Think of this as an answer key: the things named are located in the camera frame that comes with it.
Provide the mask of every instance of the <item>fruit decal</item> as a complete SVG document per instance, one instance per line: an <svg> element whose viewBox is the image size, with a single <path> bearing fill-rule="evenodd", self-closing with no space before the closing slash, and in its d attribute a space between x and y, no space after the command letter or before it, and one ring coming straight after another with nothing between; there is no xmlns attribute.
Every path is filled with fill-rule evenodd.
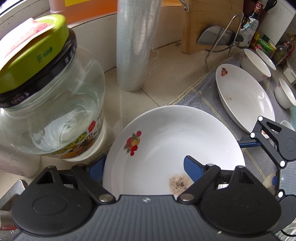
<svg viewBox="0 0 296 241"><path fill-rule="evenodd" d="M93 120L92 123L89 126L89 132L91 132L94 129L95 126L96 126L96 122Z"/></svg>
<svg viewBox="0 0 296 241"><path fill-rule="evenodd" d="M227 74L228 74L227 70L225 68L222 68L221 76L224 77Z"/></svg>
<svg viewBox="0 0 296 241"><path fill-rule="evenodd" d="M140 136L142 132L137 131L137 133L133 133L130 138L127 139L126 144L124 146L124 150L126 150L126 154L133 156L135 151L138 149L138 145L140 143Z"/></svg>

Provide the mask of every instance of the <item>plastic wrap roll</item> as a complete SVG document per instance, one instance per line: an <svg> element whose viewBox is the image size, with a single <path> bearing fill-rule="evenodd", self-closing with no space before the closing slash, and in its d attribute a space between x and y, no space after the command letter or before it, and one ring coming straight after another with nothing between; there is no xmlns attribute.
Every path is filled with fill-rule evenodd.
<svg viewBox="0 0 296 241"><path fill-rule="evenodd" d="M117 83L125 91L142 88L161 0L119 0L117 11Z"/></svg>

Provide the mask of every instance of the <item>metal handle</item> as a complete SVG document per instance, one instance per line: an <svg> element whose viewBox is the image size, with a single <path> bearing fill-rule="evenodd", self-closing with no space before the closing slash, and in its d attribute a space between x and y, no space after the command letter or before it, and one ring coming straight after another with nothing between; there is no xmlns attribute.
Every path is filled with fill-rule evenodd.
<svg viewBox="0 0 296 241"><path fill-rule="evenodd" d="M187 2L185 2L185 0L180 0L180 2L184 6L184 11L189 12L189 4Z"/></svg>
<svg viewBox="0 0 296 241"><path fill-rule="evenodd" d="M217 44L219 43L220 39L222 38L222 36L223 36L224 33L226 32L226 30L228 29L228 27L230 26L230 24L232 23L232 21L233 21L236 17L239 17L240 21L239 21L239 26L238 26L238 28L237 28L237 32L236 32L236 34L235 34L235 37L234 37L234 39L233 39L231 45L230 45L229 47L223 49L223 50L214 51L214 48L217 46ZM215 44L213 45L213 47L211 48L211 50L209 50L207 56L205 57L205 70L206 70L207 72L209 71L209 68L208 68L208 66L207 66L207 59L208 59L208 57L210 56L210 54L211 54L212 52L216 52L216 53L217 53L217 52L222 52L222 51L224 51L224 50L229 49L228 55L229 55L229 57L230 57L230 51L231 51L231 49L232 49L232 47L233 47L233 44L234 44L234 41L236 40L237 35L238 35L239 31L240 31L240 26L241 26L241 24L242 24L242 17L241 17L241 15L235 15L235 16L233 16L233 18L229 21L229 23L227 24L226 28L224 29L223 33L220 35L220 37L219 37L218 39L216 39Z"/></svg>

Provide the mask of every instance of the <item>blue gripper pad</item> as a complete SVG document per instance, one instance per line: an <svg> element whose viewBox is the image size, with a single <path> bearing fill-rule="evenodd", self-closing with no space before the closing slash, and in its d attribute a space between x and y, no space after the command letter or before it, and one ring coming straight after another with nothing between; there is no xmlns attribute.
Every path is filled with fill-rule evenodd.
<svg viewBox="0 0 296 241"><path fill-rule="evenodd" d="M204 174L202 167L198 166L190 156L184 158L184 170L193 182L196 182Z"/></svg>

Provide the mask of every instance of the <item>food residue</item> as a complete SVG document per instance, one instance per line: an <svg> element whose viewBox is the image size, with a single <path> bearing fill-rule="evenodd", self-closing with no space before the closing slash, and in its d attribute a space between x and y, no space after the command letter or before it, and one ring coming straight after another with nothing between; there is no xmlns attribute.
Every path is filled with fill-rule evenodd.
<svg viewBox="0 0 296 241"><path fill-rule="evenodd" d="M192 184L193 184L193 181L187 174L183 174L183 175L176 174L169 179L170 192L175 196L179 196Z"/></svg>
<svg viewBox="0 0 296 241"><path fill-rule="evenodd" d="M225 96L225 98L226 98L226 100L232 100L228 94Z"/></svg>

